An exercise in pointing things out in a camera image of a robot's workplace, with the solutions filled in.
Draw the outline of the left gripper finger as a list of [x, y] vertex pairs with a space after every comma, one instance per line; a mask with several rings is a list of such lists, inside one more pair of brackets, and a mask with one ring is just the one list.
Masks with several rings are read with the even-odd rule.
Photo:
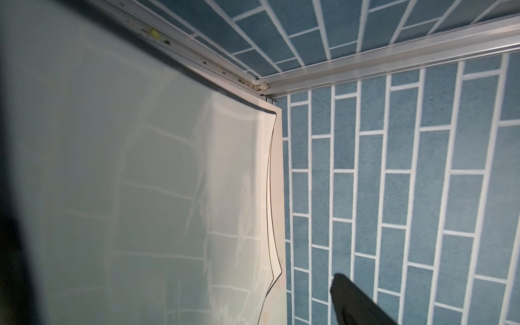
[[330, 296], [338, 324], [396, 325], [389, 315], [344, 274], [334, 275]]

